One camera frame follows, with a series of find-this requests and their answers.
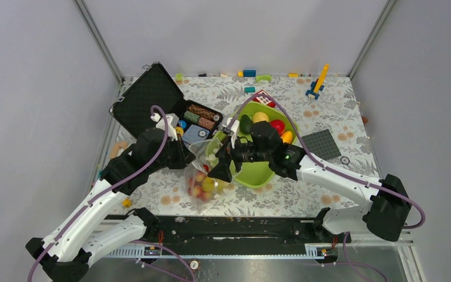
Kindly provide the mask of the yellow green toy fruit slice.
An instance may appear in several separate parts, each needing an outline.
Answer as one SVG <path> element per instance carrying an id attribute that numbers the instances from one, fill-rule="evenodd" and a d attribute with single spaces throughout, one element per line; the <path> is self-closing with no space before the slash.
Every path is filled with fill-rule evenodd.
<path id="1" fill-rule="evenodd" d="M 222 193 L 227 185 L 228 183 L 223 180 L 205 177 L 201 183 L 201 188 L 205 192 Z"/>

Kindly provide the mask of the clear zip top bag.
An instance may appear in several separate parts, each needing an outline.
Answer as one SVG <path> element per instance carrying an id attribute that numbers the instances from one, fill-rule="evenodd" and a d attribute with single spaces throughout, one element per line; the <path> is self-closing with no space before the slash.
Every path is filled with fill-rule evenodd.
<path id="1" fill-rule="evenodd" d="M 222 147 L 217 138 L 195 142 L 187 148 L 195 159 L 185 168 L 186 190 L 196 212 L 201 213 L 207 203 L 221 197 L 230 187 L 229 182 L 209 176 L 218 165 L 215 154 Z"/>

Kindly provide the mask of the red lychee bunch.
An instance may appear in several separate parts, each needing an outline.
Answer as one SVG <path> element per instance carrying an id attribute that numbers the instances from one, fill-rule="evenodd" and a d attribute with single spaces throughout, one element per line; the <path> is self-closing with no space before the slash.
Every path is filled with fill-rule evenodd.
<path id="1" fill-rule="evenodd" d="M 213 198 L 214 193 L 205 192 L 201 188 L 201 183 L 205 177 L 208 176 L 201 170 L 196 169 L 194 166 L 189 167 L 186 173 L 188 195 L 193 199 L 200 200 L 202 202 L 209 202 Z"/>

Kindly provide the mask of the dark green toy avocado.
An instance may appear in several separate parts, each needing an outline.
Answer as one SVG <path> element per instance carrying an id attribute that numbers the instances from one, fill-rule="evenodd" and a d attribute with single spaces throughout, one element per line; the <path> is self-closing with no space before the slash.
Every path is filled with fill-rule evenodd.
<path id="1" fill-rule="evenodd" d="M 240 118 L 240 132 L 245 135 L 251 133 L 251 127 L 253 126 L 253 121 L 248 115 L 242 115 Z"/>

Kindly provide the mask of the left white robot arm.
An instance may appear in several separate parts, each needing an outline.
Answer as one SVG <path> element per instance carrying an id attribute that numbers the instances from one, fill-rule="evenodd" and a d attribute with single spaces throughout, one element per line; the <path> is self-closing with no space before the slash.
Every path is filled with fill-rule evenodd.
<path id="1" fill-rule="evenodd" d="M 95 262 L 118 247 L 159 234 L 160 220 L 147 208 L 138 208 L 121 223 L 94 234 L 94 230 L 125 198 L 161 169 L 184 169 L 195 155 L 183 141 L 165 130 L 145 130 L 136 143 L 113 158 L 102 170 L 89 194 L 67 219 L 44 238 L 33 237 L 26 250 L 34 258 L 31 281 L 38 266 L 52 281 L 79 281 Z"/>

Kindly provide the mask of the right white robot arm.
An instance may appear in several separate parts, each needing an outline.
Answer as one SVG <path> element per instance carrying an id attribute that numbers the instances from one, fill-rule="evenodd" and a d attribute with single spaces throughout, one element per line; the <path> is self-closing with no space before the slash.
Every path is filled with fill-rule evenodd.
<path id="1" fill-rule="evenodd" d="M 316 239 L 328 242 L 336 234 L 370 231 L 376 237 L 396 242 L 404 228 L 411 202 L 400 178 L 364 176 L 307 153 L 303 147 L 285 143 L 267 122 L 253 124 L 251 140 L 227 137 L 216 153 L 218 159 L 208 176 L 231 182 L 230 165 L 237 172 L 243 163 L 266 162 L 279 177 L 316 184 L 352 200 L 344 209 L 322 209 L 313 226 Z"/>

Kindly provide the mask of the peach wooden block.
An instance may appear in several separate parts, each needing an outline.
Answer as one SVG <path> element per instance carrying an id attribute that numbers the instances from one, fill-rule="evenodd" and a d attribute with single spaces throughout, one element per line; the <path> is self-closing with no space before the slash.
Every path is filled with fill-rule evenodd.
<path id="1" fill-rule="evenodd" d="M 129 144 L 126 141 L 116 142 L 109 153 L 109 159 L 113 159 L 120 155 L 120 153 L 127 149 L 128 146 Z"/>

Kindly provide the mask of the small yellow block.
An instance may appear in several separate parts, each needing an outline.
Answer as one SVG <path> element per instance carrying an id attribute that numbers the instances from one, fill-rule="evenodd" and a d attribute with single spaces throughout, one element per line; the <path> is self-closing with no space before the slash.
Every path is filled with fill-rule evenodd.
<path id="1" fill-rule="evenodd" d="M 126 198 L 122 201 L 122 206 L 124 208 L 130 208 L 132 206 L 132 201 L 129 198 Z"/>

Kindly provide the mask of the green plastic tray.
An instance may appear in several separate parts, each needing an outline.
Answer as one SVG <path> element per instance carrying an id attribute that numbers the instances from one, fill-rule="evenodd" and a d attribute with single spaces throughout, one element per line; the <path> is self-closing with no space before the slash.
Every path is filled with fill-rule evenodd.
<path id="1" fill-rule="evenodd" d="M 248 115 L 250 118 L 253 117 L 255 112 L 264 112 L 268 115 L 270 120 L 279 119 L 285 123 L 285 130 L 294 133 L 295 129 L 298 129 L 296 123 L 291 124 L 289 119 L 280 111 L 268 106 L 264 106 L 257 102 L 249 102 L 244 108 L 237 111 L 238 119 L 242 115 Z M 209 171 L 217 163 L 216 159 L 211 160 L 209 166 Z M 230 171 L 233 176 L 233 180 L 236 182 L 250 187 L 250 188 L 260 188 L 269 183 L 271 178 L 274 176 L 274 172 L 268 167 L 268 162 L 254 162 L 254 163 L 244 163 L 239 172 L 236 172 L 234 163 L 230 164 Z"/>

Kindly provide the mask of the blue playing card deck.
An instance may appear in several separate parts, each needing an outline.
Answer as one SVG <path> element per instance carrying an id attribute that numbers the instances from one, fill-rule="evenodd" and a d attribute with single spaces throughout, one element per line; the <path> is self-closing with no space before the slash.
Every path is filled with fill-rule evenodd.
<path id="1" fill-rule="evenodd" d="M 189 128 L 184 132 L 182 141 L 188 145 L 191 145 L 193 143 L 206 140 L 209 134 L 210 131 L 201 126 L 190 125 Z"/>

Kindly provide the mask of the yellow toy lemon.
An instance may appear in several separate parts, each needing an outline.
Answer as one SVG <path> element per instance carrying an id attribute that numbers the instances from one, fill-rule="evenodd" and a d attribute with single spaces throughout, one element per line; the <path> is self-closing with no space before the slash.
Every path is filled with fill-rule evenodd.
<path id="1" fill-rule="evenodd" d="M 270 119 L 269 119 L 268 115 L 264 112 L 255 112 L 253 114 L 252 121 L 253 121 L 253 123 L 269 122 Z"/>

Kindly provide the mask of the red toy apple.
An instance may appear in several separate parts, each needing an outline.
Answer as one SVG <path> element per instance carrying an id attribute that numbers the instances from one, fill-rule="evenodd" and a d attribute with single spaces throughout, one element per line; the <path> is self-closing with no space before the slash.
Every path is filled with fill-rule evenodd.
<path id="1" fill-rule="evenodd" d="M 282 136 L 285 132 L 285 123 L 279 119 L 270 121 L 270 125 Z"/>

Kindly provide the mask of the orange toy mango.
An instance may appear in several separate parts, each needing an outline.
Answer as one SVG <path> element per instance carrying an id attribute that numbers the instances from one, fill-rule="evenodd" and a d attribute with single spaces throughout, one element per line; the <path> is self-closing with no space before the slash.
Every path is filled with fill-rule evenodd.
<path id="1" fill-rule="evenodd" d="M 281 135 L 281 140 L 284 143 L 291 144 L 294 140 L 294 135 L 291 131 L 287 130 Z"/>

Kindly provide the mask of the black poker chip case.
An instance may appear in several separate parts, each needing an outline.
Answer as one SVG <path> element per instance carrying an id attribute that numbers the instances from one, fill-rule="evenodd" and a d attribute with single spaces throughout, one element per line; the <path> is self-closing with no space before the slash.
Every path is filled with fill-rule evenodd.
<path id="1" fill-rule="evenodd" d="M 177 133 L 190 125 L 198 125 L 210 131 L 212 138 L 223 121 L 223 114 L 184 98 L 184 94 L 160 62 L 153 63 L 110 108 L 110 114 L 133 137 L 156 123 L 151 120 L 150 108 L 160 106 L 166 114 L 175 114 Z"/>

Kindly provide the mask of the red white toy block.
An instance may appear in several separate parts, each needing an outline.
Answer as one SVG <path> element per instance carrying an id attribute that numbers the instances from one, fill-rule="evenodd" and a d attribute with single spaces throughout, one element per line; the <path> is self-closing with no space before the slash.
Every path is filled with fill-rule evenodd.
<path id="1" fill-rule="evenodd" d="M 275 103 L 271 100 L 271 96 L 265 90 L 259 90 L 255 94 L 258 96 L 255 97 L 253 101 L 270 108 L 275 108 Z"/>

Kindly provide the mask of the teal small block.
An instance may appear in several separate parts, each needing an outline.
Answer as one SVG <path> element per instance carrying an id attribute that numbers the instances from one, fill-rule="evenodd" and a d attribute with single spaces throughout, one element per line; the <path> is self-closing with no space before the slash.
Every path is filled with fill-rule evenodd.
<path id="1" fill-rule="evenodd" d="M 245 87 L 244 88 L 244 92 L 245 93 L 254 93 L 255 92 L 255 87 L 253 87 L 253 86 Z"/>

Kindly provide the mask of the blue lego brick back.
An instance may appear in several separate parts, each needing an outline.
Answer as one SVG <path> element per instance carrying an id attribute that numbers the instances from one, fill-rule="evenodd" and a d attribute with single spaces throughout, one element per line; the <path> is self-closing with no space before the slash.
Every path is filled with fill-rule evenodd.
<path id="1" fill-rule="evenodd" d="M 243 75 L 243 77 L 248 77 L 248 78 L 253 77 L 254 78 L 254 77 L 256 77 L 257 72 L 255 69 L 244 69 L 242 71 L 242 75 Z"/>

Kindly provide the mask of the grey lego baseplate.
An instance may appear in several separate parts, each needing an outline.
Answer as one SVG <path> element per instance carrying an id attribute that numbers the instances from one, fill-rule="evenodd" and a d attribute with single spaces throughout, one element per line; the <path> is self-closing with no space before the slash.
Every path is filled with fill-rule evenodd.
<path id="1" fill-rule="evenodd" d="M 322 160 L 329 161 L 342 156 L 329 129 L 305 135 L 302 141 L 311 153 Z"/>

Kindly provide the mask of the green arch block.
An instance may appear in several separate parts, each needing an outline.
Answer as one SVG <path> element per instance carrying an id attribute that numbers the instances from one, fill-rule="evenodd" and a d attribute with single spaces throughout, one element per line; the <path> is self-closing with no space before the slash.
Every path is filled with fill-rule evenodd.
<path id="1" fill-rule="evenodd" d="M 260 83 L 262 81 L 270 82 L 270 81 L 272 81 L 272 76 L 271 75 L 258 75 L 255 77 L 256 83 Z"/>

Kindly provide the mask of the yellow blue block tower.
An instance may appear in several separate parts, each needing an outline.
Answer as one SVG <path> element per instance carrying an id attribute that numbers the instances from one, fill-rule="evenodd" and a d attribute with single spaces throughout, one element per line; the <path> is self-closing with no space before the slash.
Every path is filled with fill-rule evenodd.
<path id="1" fill-rule="evenodd" d="M 318 79 L 311 82 L 311 88 L 305 93 L 308 99 L 318 100 L 320 92 L 324 89 L 324 81 L 329 71 L 329 64 L 325 64 L 322 68 Z"/>

